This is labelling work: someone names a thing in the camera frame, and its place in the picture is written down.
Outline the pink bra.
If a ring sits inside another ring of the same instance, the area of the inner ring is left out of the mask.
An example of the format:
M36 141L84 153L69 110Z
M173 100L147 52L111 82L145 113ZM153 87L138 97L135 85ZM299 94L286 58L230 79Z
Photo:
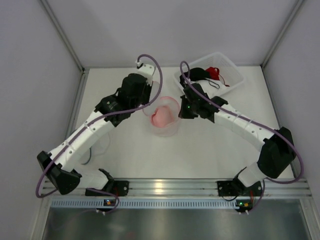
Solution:
M174 121L172 110L167 105L158 107L150 117L151 124L157 128L165 128Z

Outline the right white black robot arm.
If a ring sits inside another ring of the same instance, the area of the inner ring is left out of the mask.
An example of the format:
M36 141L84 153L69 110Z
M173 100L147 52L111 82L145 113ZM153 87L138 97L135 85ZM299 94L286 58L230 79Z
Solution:
M200 117L223 126L239 135L258 152L258 160L242 169L231 181L231 186L242 195L257 182L266 178L276 179L296 158L291 131L285 127L266 129L234 109L225 99L208 95L198 83L183 89L179 118Z

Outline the red garment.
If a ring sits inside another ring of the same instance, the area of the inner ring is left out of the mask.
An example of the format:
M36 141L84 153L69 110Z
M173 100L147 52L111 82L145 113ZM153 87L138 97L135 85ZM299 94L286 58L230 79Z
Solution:
M230 87L228 84L226 84L225 79L220 74L220 69L217 67L209 67L205 70L209 73L210 79L214 81L220 81L224 86Z

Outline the black garment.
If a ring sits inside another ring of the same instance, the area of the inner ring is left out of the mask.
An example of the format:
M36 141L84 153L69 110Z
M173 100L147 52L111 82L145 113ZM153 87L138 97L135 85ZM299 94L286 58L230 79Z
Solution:
M211 78L210 73L200 67L191 68L190 71L184 72L184 75L192 82L207 80Z

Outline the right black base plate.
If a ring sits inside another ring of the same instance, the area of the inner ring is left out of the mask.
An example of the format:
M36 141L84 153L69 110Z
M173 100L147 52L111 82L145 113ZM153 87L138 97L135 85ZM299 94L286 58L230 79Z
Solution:
M219 197L238 197L243 194L243 188L233 180L217 181Z

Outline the white plastic basket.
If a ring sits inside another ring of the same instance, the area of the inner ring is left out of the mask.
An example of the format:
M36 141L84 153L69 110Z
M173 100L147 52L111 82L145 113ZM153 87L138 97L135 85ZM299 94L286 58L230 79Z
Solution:
M188 67L191 83L200 84L210 98L224 97L246 80L239 68L220 52L199 58Z

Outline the pink trimmed mesh laundry bag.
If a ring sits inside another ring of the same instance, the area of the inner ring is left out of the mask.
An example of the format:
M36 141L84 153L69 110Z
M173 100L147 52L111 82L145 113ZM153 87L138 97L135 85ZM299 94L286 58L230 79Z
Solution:
M170 137L178 131L180 104L170 96L162 96L142 110L148 117L149 131L158 137Z

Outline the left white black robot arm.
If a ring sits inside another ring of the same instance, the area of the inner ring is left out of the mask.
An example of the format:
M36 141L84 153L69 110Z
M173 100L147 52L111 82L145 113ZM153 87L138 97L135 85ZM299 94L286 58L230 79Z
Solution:
M88 169L80 163L83 155L105 134L128 119L141 105L158 96L161 84L138 73L130 73L112 95L100 100L87 120L63 143L37 160L46 177L61 195L76 188L109 191L113 178L104 169Z

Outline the aluminium mounting rail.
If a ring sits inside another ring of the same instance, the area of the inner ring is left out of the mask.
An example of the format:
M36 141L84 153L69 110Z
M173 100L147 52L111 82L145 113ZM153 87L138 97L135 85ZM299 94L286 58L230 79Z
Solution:
M217 181L223 178L115 178L129 181L127 196L136 198L218 198ZM291 184L264 181L265 199L309 199L312 193L306 179Z

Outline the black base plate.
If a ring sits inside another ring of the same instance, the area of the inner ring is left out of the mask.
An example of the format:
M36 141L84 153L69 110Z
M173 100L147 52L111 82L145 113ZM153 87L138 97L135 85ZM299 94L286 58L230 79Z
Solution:
M243 188L233 180L217 181L219 197L238 197L243 194Z
M85 190L85 196L107 196L107 193L113 194L117 197L124 197L128 195L130 182L127 180L114 180L108 182L107 187L102 190L93 191L90 189Z

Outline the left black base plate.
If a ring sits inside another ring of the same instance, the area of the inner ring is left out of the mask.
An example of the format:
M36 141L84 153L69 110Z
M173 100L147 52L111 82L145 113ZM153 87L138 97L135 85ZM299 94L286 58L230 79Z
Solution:
M128 195L130 182L127 180L114 180L108 182L107 187L102 190L93 191L90 189L85 190L85 196L107 196L107 193L113 194L117 197L124 197Z

